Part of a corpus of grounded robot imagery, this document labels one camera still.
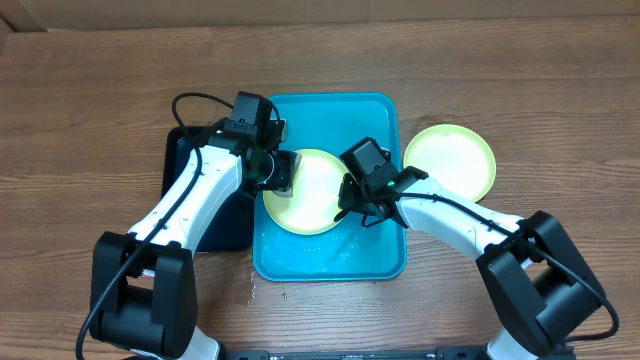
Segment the yellow-green plate top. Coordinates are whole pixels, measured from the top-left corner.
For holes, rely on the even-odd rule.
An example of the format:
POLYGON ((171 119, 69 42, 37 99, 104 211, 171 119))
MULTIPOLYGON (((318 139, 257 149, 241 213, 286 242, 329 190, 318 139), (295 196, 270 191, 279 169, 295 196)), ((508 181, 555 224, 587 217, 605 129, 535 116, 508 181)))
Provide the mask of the yellow-green plate top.
POLYGON ((281 228, 298 235, 316 235, 337 225, 338 197, 346 166, 334 155, 318 149, 300 149, 292 196, 263 193, 269 216, 281 228))

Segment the yellow-green plate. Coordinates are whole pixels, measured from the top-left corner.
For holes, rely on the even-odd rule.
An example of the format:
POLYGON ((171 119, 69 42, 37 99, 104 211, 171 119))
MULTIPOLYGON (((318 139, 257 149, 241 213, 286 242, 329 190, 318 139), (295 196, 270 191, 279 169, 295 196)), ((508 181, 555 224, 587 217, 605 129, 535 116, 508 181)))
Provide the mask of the yellow-green plate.
POLYGON ((489 144, 476 132, 454 124, 428 127, 414 136, 403 156, 449 191, 478 202, 494 184, 497 164, 489 144))
POLYGON ((263 193, 269 216, 281 228, 298 235, 316 235, 337 225, 338 197, 346 166, 334 155, 318 149, 300 149, 292 196, 263 193))

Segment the yellow-green plate bottom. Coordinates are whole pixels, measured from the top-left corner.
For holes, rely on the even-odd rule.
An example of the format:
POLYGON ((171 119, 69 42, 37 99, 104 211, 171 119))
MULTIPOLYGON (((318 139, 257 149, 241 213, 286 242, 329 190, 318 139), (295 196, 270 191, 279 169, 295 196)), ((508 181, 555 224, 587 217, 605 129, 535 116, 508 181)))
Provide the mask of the yellow-green plate bottom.
POLYGON ((428 127, 414 136, 403 156, 449 191, 478 202, 494 184, 497 164, 489 144, 476 132, 454 124, 428 127))

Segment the dark green sponge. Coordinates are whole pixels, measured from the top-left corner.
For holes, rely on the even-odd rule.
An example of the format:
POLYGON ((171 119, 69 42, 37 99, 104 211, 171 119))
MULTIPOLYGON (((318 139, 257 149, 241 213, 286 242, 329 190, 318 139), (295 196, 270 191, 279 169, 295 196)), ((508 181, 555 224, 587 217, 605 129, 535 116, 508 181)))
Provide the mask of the dark green sponge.
POLYGON ((272 193, 278 197, 291 198, 293 196, 293 189, 292 188, 278 189, 278 190, 273 190, 272 193))

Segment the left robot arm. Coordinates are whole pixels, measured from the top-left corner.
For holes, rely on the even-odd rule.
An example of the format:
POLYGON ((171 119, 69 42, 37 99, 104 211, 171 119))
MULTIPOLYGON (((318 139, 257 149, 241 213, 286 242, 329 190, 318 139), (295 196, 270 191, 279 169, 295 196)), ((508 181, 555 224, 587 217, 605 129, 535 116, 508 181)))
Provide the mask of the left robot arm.
POLYGON ((197 326, 193 257, 224 203, 293 194, 300 155, 280 149, 286 122, 267 98, 241 91, 231 114, 198 133, 179 126, 191 145, 187 163, 157 205, 126 233, 106 231, 93 250, 86 337, 142 359, 217 359, 221 345, 197 326))

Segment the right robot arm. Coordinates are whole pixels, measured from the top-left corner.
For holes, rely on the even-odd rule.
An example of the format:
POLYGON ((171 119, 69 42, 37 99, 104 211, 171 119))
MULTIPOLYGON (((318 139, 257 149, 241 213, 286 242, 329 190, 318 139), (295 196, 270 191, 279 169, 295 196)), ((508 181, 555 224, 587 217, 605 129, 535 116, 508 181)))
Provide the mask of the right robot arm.
POLYGON ((481 359, 571 359, 574 330, 610 304, 561 223, 485 208, 446 190, 426 172, 398 169, 366 137, 340 156, 348 169, 339 218, 360 213, 368 228, 385 221, 433 236, 477 266, 503 326, 481 359))

